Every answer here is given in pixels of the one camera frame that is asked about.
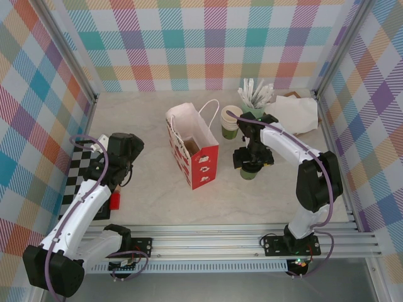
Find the stack of green paper cups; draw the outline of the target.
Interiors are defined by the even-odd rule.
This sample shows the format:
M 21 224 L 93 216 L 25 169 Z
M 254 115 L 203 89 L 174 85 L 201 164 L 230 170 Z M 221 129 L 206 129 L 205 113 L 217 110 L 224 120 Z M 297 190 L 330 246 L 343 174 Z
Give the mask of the stack of green paper cups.
M 242 109 L 234 105 L 228 105 L 224 107 L 221 111 L 221 125 L 222 125 L 222 136 L 228 140 L 235 139 L 238 132 L 237 119 L 230 116 L 227 111 L 232 112 L 237 117 L 243 114 Z

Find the grey aluminium frame post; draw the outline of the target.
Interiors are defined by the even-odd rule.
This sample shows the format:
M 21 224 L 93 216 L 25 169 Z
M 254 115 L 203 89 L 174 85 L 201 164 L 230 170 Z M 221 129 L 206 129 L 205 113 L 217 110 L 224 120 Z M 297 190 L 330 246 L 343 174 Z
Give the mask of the grey aluminium frame post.
M 330 85 L 342 60 L 352 46 L 356 36 L 363 26 L 368 14 L 377 0 L 354 0 L 354 3 L 344 19 L 346 25 L 342 25 L 331 48 L 329 58 L 326 59 L 322 70 L 314 84 L 312 94 L 317 101 L 321 100 L 324 91 Z
M 34 10 L 38 13 L 40 19 L 43 21 L 46 29 L 50 33 L 50 36 L 54 39 L 54 43 L 58 48 L 61 56 L 67 62 L 67 65 L 70 67 L 74 77 L 76 78 L 78 84 L 84 91 L 84 94 L 88 99 L 91 100 L 93 104 L 96 103 L 97 95 L 93 91 L 92 87 L 90 86 L 87 77 L 85 76 L 84 72 L 81 69 L 76 57 L 71 50 L 63 32 L 60 30 L 57 22 L 55 21 L 52 13 L 48 9 L 47 5 L 45 4 L 44 0 L 29 0 L 31 5 L 33 6 Z

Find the grey aluminium side rail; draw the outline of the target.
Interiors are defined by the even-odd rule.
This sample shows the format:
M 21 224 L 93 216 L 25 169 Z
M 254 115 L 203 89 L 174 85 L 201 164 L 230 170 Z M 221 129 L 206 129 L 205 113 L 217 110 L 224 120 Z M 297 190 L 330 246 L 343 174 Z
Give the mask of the grey aluminium side rail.
M 95 108 L 96 108 L 96 103 L 95 103 L 95 104 L 92 104 L 92 105 L 90 106 L 89 115 L 88 115 L 88 118 L 87 118 L 87 120 L 86 120 L 86 124 L 84 125 L 84 126 L 85 126 L 85 127 L 84 127 L 84 130 L 82 131 L 84 134 L 89 134 L 89 129 L 90 129 L 90 127 L 91 127 L 91 123 L 92 123 L 92 120 L 93 120 Z M 87 139 L 84 139 L 84 138 L 77 138 L 77 139 L 75 139 L 75 142 L 78 144 L 78 142 L 83 141 L 83 140 L 87 140 Z M 75 146 L 75 145 L 71 145 L 71 147 L 73 148 L 73 149 L 72 149 L 72 154 L 73 154 L 74 147 L 76 147 L 76 146 Z M 72 156 L 71 156 L 71 159 L 70 159 L 70 162 L 69 162 L 69 166 L 68 166 L 69 169 L 70 169 L 71 160 L 72 160 Z M 56 219 L 57 219 L 57 220 L 56 220 L 57 222 L 59 222 L 59 221 L 61 220 L 61 219 L 59 220 L 59 215 L 60 215 L 60 209 L 61 209 L 61 206 L 62 206 L 62 199 L 63 199 L 63 197 L 64 197 L 64 192 L 63 192 L 63 195 L 62 195 L 62 198 L 61 198 L 58 216 L 57 216 L 57 218 L 56 218 Z
M 326 111 L 324 110 L 324 106 L 321 103 L 320 97 L 318 97 L 318 95 L 316 94 L 316 91 L 311 90 L 310 92 L 311 92 L 311 96 L 317 101 L 318 114 L 319 114 L 319 117 L 322 120 L 321 121 L 321 125 L 322 125 L 321 127 L 322 127 L 322 131 L 324 132 L 326 144 L 327 144 L 328 148 L 332 152 L 334 152 L 336 154 L 336 157 L 338 158 L 341 181 L 342 181 L 343 189 L 344 189 L 344 191 L 343 191 L 343 201 L 344 201 L 346 210 L 347 210 L 349 215 L 353 215 L 354 222 L 357 225 L 357 229 L 358 229 L 358 231 L 361 231 L 361 228 L 360 228 L 361 225 L 360 225 L 360 222 L 358 221 L 358 217 L 356 215 L 355 205 L 354 205 L 354 203 L 353 203 L 353 201 L 351 199 L 350 188 L 348 186 L 346 176 L 344 175 L 341 157 L 339 155 L 338 148 L 336 146 L 336 141 L 334 140 L 334 135 L 332 133 L 331 126 L 330 126 L 329 120 L 328 120 L 327 115 L 326 115 Z

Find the black controller with LED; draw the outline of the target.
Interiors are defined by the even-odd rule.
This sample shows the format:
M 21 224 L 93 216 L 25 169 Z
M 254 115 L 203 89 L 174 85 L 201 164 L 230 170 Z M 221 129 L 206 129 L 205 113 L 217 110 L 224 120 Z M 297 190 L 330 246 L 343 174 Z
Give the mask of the black controller with LED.
M 286 273 L 292 277 L 303 276 L 307 273 L 309 264 L 310 260 L 307 259 L 287 260 L 288 270 Z

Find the red white paper gift bag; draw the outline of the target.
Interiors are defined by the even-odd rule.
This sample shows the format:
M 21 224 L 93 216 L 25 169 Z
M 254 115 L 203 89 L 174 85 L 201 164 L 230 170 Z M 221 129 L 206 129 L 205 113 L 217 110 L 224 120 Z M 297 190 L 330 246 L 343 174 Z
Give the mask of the red white paper gift bag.
M 213 116 L 206 121 L 202 111 L 210 103 L 215 103 Z M 172 155 L 192 190 L 216 178 L 219 143 L 211 131 L 211 125 L 220 109 L 216 99 L 207 101 L 201 109 L 193 103 L 183 103 L 172 107 L 166 113 L 166 124 Z M 194 139 L 200 151 L 190 157 L 184 141 Z

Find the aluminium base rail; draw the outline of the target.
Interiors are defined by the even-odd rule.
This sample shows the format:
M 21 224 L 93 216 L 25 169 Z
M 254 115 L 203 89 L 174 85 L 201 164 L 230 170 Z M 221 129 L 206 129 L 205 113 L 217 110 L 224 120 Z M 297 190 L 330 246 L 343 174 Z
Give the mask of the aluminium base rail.
M 281 235 L 283 224 L 130 225 L 133 237 L 152 239 L 153 260 L 221 260 L 264 258 L 259 245 L 267 233 Z M 353 221 L 329 223 L 318 234 L 321 258 L 380 257 L 373 233 L 359 232 Z

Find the black grey checkerboard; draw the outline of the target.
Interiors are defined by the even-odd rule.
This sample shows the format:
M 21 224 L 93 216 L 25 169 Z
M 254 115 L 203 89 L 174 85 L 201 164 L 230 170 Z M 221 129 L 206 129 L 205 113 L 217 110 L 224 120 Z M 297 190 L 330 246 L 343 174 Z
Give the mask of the black grey checkerboard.
M 85 147 L 90 147 L 92 145 L 92 141 L 83 140 L 78 142 L 78 144 Z M 80 185 L 83 181 L 83 176 L 85 175 L 86 169 L 92 162 L 95 161 L 98 155 L 99 153 L 97 152 L 74 147 L 67 182 L 65 185 L 64 197 L 62 199 L 59 220 L 62 218 L 63 214 L 67 211 L 70 204 L 72 204 L 73 199 L 76 197 L 76 194 L 78 193 Z M 110 219 L 110 213 L 111 210 L 109 198 L 104 205 L 100 207 L 93 220 L 108 220 Z

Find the mint green holder cup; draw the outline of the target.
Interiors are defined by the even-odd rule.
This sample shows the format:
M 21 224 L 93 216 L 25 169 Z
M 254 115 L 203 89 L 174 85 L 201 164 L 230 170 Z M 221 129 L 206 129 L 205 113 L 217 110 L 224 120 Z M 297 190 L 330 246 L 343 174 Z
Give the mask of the mint green holder cup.
M 241 104 L 241 109 L 243 113 L 252 113 L 255 118 L 261 118 L 263 115 L 265 115 L 264 108 L 250 108 L 244 103 Z

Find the white paper napkin stack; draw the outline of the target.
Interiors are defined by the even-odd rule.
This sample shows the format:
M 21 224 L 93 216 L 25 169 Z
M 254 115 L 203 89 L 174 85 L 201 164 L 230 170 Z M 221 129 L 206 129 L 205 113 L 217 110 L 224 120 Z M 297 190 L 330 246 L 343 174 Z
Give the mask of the white paper napkin stack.
M 272 115 L 291 134 L 299 135 L 318 128 L 318 106 L 313 98 L 277 96 L 271 110 Z

